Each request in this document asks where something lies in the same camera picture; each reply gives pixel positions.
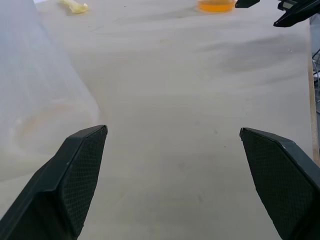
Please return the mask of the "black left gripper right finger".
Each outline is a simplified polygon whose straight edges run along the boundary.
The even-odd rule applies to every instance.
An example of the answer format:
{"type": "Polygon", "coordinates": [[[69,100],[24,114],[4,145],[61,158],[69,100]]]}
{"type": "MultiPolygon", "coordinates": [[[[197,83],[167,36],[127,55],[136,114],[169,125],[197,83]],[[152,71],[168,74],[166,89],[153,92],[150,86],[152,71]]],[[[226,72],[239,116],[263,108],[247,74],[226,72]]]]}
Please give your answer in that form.
{"type": "Polygon", "coordinates": [[[243,127],[259,198],[282,240],[320,240],[320,167],[292,140],[243,127]]]}

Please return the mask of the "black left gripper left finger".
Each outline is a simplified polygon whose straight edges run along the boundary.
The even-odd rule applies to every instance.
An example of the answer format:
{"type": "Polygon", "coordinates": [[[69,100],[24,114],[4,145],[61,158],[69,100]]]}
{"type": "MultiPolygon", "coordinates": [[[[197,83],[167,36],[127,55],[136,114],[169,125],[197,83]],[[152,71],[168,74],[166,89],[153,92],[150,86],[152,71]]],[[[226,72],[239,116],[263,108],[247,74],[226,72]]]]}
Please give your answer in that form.
{"type": "Polygon", "coordinates": [[[78,240],[95,194],[108,128],[67,137],[0,219],[0,240],[78,240]]]}

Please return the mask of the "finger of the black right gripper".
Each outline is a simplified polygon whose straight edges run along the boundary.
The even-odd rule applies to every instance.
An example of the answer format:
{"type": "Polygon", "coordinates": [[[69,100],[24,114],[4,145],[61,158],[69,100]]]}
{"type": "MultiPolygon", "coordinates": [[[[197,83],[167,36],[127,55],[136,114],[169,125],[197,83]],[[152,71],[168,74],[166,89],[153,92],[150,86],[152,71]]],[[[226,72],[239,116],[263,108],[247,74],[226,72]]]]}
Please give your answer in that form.
{"type": "Polygon", "coordinates": [[[273,24],[274,27],[292,27],[293,25],[303,22],[304,20],[320,13],[320,4],[307,3],[303,5],[295,5],[285,11],[278,20],[273,24]]]}
{"type": "Polygon", "coordinates": [[[235,8],[250,8],[259,2],[260,0],[237,0],[235,8]]]}

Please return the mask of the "translucent plastic container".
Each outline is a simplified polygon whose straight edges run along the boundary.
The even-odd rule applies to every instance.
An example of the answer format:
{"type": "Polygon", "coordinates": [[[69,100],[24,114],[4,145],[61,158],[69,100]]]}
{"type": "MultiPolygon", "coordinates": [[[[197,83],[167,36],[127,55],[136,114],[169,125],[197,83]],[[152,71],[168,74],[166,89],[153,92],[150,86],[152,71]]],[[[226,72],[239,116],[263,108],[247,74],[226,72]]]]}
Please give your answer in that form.
{"type": "Polygon", "coordinates": [[[0,0],[0,181],[48,160],[100,110],[33,0],[0,0]]]}

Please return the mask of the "orange bowl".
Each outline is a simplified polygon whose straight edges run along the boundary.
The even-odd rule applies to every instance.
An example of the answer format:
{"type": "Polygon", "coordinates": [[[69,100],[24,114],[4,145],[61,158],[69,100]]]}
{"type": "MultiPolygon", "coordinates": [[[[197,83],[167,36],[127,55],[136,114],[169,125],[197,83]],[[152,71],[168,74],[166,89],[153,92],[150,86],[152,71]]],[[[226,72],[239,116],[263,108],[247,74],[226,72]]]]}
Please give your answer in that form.
{"type": "Polygon", "coordinates": [[[207,13],[225,13],[231,11],[236,4],[236,0],[198,0],[199,10],[207,13]]]}

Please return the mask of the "yellow crumpled cloth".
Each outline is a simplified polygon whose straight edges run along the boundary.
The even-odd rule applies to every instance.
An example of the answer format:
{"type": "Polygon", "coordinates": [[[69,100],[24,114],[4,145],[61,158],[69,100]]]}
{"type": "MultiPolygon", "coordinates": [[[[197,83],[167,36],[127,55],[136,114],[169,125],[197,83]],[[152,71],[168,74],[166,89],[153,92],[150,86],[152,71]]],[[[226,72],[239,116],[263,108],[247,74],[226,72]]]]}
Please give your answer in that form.
{"type": "Polygon", "coordinates": [[[57,3],[68,13],[75,15],[86,13],[89,10],[89,7],[86,3],[80,4],[75,0],[57,0],[57,3]]]}

